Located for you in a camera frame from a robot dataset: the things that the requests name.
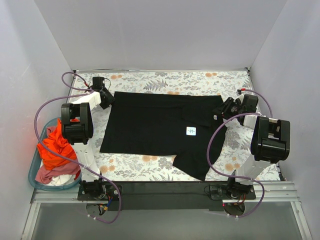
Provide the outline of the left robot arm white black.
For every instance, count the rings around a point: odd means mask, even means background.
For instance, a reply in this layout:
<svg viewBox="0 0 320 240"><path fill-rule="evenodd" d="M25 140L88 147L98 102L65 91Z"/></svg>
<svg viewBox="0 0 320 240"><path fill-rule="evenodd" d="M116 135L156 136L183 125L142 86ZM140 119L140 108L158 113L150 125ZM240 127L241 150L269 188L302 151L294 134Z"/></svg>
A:
<svg viewBox="0 0 320 240"><path fill-rule="evenodd" d="M92 93L61 106L61 133L67 139L80 163L81 181L91 183L99 179L90 139L94 135L91 111L100 106L110 107L115 98L105 86L105 77L92 78Z"/></svg>

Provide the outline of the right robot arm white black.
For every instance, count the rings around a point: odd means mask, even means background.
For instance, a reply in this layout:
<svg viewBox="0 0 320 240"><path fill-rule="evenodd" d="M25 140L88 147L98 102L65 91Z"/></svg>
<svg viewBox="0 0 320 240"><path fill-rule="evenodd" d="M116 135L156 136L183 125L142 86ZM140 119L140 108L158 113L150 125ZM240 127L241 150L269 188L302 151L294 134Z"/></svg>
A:
<svg viewBox="0 0 320 240"><path fill-rule="evenodd" d="M291 123L261 115L257 112L258 102L255 95L241 94L235 99L229 97L213 110L214 120L228 123L237 119L241 126L253 130L250 156L228 176L226 192L232 199L249 191L265 168L286 160L290 153Z"/></svg>

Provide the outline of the black t shirt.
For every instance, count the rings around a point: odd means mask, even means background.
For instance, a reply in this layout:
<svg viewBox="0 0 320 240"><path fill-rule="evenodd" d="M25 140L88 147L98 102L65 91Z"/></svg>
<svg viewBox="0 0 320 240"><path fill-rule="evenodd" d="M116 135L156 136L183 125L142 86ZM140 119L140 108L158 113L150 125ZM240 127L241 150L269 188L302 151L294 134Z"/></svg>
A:
<svg viewBox="0 0 320 240"><path fill-rule="evenodd" d="M219 95L174 95L117 91L101 153L174 156L173 166L204 181L222 151L227 127L213 110Z"/></svg>

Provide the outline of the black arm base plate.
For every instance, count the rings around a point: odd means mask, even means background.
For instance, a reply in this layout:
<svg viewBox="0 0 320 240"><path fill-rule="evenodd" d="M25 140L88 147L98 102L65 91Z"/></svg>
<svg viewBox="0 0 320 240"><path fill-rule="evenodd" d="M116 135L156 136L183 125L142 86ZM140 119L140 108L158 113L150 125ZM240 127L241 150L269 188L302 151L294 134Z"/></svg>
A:
<svg viewBox="0 0 320 240"><path fill-rule="evenodd" d="M223 211L223 201L254 200L255 190L234 193L225 181L117 181L81 184L77 199L108 205L108 210Z"/></svg>

